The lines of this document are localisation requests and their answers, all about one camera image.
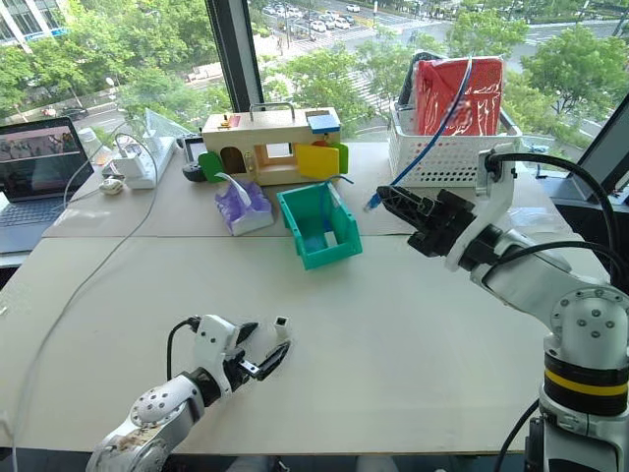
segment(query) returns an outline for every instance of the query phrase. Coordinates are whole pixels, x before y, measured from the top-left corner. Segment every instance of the blue block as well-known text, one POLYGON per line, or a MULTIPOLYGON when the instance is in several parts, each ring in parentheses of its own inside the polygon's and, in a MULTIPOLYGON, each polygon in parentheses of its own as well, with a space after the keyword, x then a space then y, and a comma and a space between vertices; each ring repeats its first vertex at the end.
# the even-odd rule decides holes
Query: blue block
POLYGON ((332 115, 316 115, 308 117, 308 124, 314 135, 341 131, 341 124, 332 115))

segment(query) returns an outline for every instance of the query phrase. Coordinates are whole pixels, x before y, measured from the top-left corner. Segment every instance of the laptop keyboard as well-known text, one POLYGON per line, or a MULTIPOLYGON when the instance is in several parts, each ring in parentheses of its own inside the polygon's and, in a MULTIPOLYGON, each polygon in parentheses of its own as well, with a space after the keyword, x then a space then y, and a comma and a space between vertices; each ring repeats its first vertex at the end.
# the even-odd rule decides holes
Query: laptop keyboard
POLYGON ((54 221, 63 211, 63 199, 8 204, 0 211, 0 226, 54 221))

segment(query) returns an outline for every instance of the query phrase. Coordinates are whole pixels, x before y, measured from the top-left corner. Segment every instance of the building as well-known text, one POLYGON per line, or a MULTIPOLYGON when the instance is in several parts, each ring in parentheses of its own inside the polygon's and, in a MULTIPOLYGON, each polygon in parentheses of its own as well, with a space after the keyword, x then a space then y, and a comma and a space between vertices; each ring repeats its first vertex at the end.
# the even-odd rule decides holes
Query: building
POLYGON ((65 33, 64 0, 0 0, 0 45, 65 33))

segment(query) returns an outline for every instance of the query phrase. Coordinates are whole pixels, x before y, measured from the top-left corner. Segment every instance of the white basket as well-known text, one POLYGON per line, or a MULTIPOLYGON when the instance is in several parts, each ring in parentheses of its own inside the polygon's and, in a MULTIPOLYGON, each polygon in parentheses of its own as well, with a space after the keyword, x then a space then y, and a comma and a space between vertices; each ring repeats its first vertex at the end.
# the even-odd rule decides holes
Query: white basket
MULTIPOLYGON (((389 131, 389 163, 393 175, 399 175, 426 146, 432 136, 413 135, 415 110, 390 106, 392 124, 389 131)), ((474 187, 479 152, 503 143, 515 143, 522 136, 517 126, 500 113, 502 123, 508 124, 508 135, 442 136, 422 161, 404 177, 404 187, 474 187)))

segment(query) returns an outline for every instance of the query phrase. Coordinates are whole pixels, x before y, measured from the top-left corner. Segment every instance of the white computer mouse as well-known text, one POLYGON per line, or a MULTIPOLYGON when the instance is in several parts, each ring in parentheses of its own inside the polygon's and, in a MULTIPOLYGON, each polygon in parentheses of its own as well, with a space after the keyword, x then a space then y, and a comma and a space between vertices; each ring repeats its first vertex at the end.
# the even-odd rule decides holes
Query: white computer mouse
POLYGON ((122 192, 123 183, 118 179, 105 179, 98 186, 105 195, 116 195, 122 192))

